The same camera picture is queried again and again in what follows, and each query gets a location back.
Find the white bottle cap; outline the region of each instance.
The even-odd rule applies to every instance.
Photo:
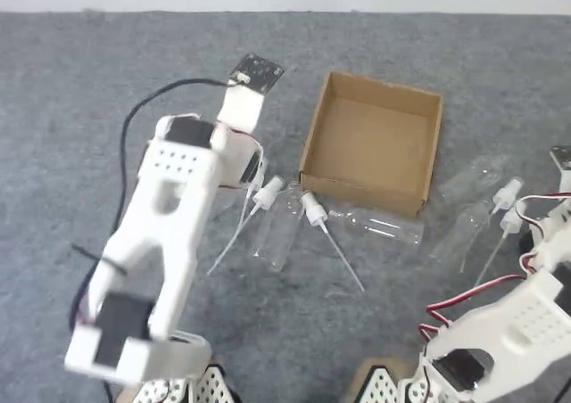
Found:
[[[313,193],[306,192],[302,196],[302,204],[305,208],[305,215],[312,226],[320,225],[327,220],[327,213],[315,199]]]
[[[519,203],[519,212],[525,214],[527,205],[525,202]],[[516,206],[514,205],[508,212],[503,216],[500,222],[500,227],[505,234],[518,234],[521,230],[522,219],[516,213]]]
[[[260,208],[269,210],[276,200],[277,193],[282,190],[284,184],[285,182],[282,177],[273,176],[271,180],[269,180],[269,183],[253,196],[253,201],[256,205],[259,205]]]
[[[524,185],[524,181],[519,177],[513,177],[509,180],[508,184],[503,186],[493,197],[492,201],[495,204],[492,214],[498,210],[509,210],[516,201],[519,190]]]

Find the perforated plate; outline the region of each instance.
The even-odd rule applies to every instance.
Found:
[[[396,384],[388,371],[379,367],[368,380],[367,388],[360,396],[359,403],[396,403],[396,398]]]
[[[139,176],[154,174],[185,183],[210,173],[215,154],[210,149],[153,140],[149,143]]]
[[[234,403],[224,377],[216,366],[206,369],[203,378],[198,383],[196,403]]]
[[[411,383],[409,387],[410,403],[425,403],[426,388],[425,378],[422,378],[420,381]],[[428,396],[426,403],[458,403],[458,401],[443,392],[439,392],[438,396],[435,396],[430,391],[430,395]]]
[[[156,380],[145,382],[133,403],[178,403],[185,397],[186,381],[177,380]]]

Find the gray carpet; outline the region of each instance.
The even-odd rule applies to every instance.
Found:
[[[98,382],[62,367],[68,306],[89,266],[69,244],[103,248],[117,206],[121,120],[156,87],[183,77],[224,78],[250,51],[288,69],[257,130],[273,160],[270,172],[295,177],[323,77],[345,70],[443,93],[436,184],[482,152],[510,154],[509,174],[520,175],[527,191],[559,182],[548,150],[571,141],[571,18],[0,14],[3,401],[103,401]],[[211,119],[221,96],[217,88],[181,88],[142,111],[128,139],[131,179],[161,115],[198,111]],[[428,321],[423,307],[471,284],[499,237],[493,222],[459,275],[425,256],[398,259],[390,244],[353,240],[339,229],[368,288],[363,295],[325,237],[306,223],[282,274],[258,265],[250,255],[258,220],[206,278],[238,209],[208,225],[180,326],[210,341],[246,402],[336,401],[363,358],[414,361],[422,344],[417,324]],[[502,248],[494,275],[517,270],[516,243]],[[153,294],[159,276],[151,263],[134,285]],[[570,374],[568,361],[557,363],[502,401],[550,400]]]

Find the red wire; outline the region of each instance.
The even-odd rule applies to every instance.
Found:
[[[432,305],[428,305],[426,307],[426,313],[432,318],[435,318],[436,320],[442,322],[446,327],[450,327],[452,321],[443,316],[440,312],[437,311],[437,309],[452,307],[458,303],[461,303],[464,300],[470,299],[471,297],[477,295],[478,293],[481,293],[487,289],[494,287],[495,285],[506,283],[507,281],[512,281],[512,280],[525,280],[525,277],[518,276],[516,274],[512,274],[509,276],[501,276],[500,278],[496,278],[495,280],[488,281],[487,283],[478,285],[477,287],[470,289],[467,292],[463,292],[451,299],[444,300],[438,303],[433,303]],[[428,332],[437,333],[438,328],[434,327],[433,325],[421,324],[418,326],[418,331],[420,332],[421,336],[425,339],[425,341],[430,341],[431,337],[428,334]]]
[[[433,303],[432,305],[428,305],[426,307],[426,309],[434,311],[436,309],[452,307],[452,306],[454,306],[454,305],[456,305],[456,304],[458,304],[458,303],[460,303],[466,299],[470,299],[472,296],[476,296],[478,293],[481,293],[484,290],[488,290],[488,289],[494,287],[495,285],[506,283],[507,281],[512,281],[512,280],[525,280],[525,277],[519,276],[517,274],[511,274],[509,276],[501,276],[500,278],[496,278],[495,280],[488,281],[487,283],[484,283],[484,284],[480,284],[477,287],[474,287],[473,289],[470,289],[467,292],[463,292],[463,293],[459,294],[458,296],[455,296],[451,299],[443,300],[442,302]]]

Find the white wire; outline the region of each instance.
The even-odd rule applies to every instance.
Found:
[[[251,195],[250,190],[248,190],[246,192],[246,196],[244,197],[244,204],[242,206],[242,213],[240,214],[240,220],[238,221],[238,226],[236,227],[236,230],[235,230],[234,234],[232,235],[232,238],[230,238],[230,241],[228,241],[228,244],[226,244],[226,247],[224,248],[224,250],[216,258],[216,260],[214,260],[214,263],[212,264],[211,268],[206,273],[207,276],[209,276],[214,271],[214,269],[216,269],[218,267],[220,262],[226,256],[226,253],[228,253],[228,251],[232,248],[232,246],[236,242],[236,239],[240,235],[240,232],[242,232],[242,229],[244,228],[245,224],[248,223],[248,220],[253,216],[253,214],[251,214],[248,216],[248,219],[244,220],[244,217],[246,215],[246,209],[248,207],[248,201],[250,200],[250,195]]]
[[[347,260],[347,258],[345,257],[345,255],[343,254],[343,252],[341,251],[341,249],[339,248],[339,246],[337,245],[337,243],[333,239],[333,236],[331,236],[331,234],[329,232],[325,232],[325,235],[327,235],[327,238],[329,238],[331,245],[333,245],[333,247],[335,248],[335,251],[337,251],[337,254],[341,258],[341,260],[343,261],[343,263],[345,264],[347,269],[349,269],[349,272],[351,273],[351,275],[353,276],[353,278],[357,282],[357,285],[359,286],[360,290],[362,292],[364,292],[365,287],[363,286],[363,283],[360,281],[359,276],[357,275],[357,273],[352,268],[351,264],[349,263],[349,260]]]
[[[258,160],[258,168],[256,169],[256,174],[258,174],[260,172],[260,169],[261,169],[261,161],[264,157],[264,147],[253,136],[247,135],[247,134],[244,134],[244,135],[249,136],[258,145],[258,152],[260,153],[260,159]],[[238,238],[238,236],[240,235],[240,233],[242,232],[242,230],[244,229],[246,224],[250,221],[250,218],[252,218],[254,213],[258,210],[254,207],[254,209],[252,210],[250,215],[248,215],[248,218],[246,218],[244,220],[245,215],[246,215],[246,209],[248,207],[248,201],[250,200],[250,197],[252,196],[252,191],[254,189],[254,187],[251,183],[248,183],[245,187],[247,187],[246,196],[244,198],[244,204],[242,205],[242,212],[240,213],[240,220],[238,221],[238,226],[236,227],[236,230],[235,230],[234,234],[232,235],[232,238],[230,238],[230,241],[228,241],[228,244],[226,244],[226,247],[224,248],[224,250],[214,260],[214,263],[212,264],[211,268],[206,273],[207,276],[209,276],[214,271],[214,269],[216,269],[218,267],[220,262],[224,259],[226,254],[229,252],[229,250],[232,248],[232,246],[236,242],[236,239]]]
[[[534,220],[529,216],[526,216],[519,209],[521,202],[525,202],[527,200],[568,200],[568,199],[571,199],[571,195],[569,195],[568,193],[554,193],[548,195],[527,195],[516,201],[516,214],[526,223],[536,226],[539,229],[540,233],[542,234],[542,237],[544,237],[545,230],[543,229],[542,224],[538,220]]]
[[[503,244],[503,242],[506,241],[507,237],[508,237],[508,234],[504,234],[501,236],[500,240],[498,241],[498,244],[493,249],[492,254],[488,258],[488,261],[485,262],[485,265],[484,265],[484,268],[482,269],[482,272],[480,273],[476,282],[474,283],[474,287],[477,287],[482,282],[482,280],[484,279],[484,276],[485,276],[486,271],[488,270],[488,267],[490,267],[490,265],[492,264],[492,261],[495,259],[496,254],[498,254],[498,251],[500,251],[500,247]]]

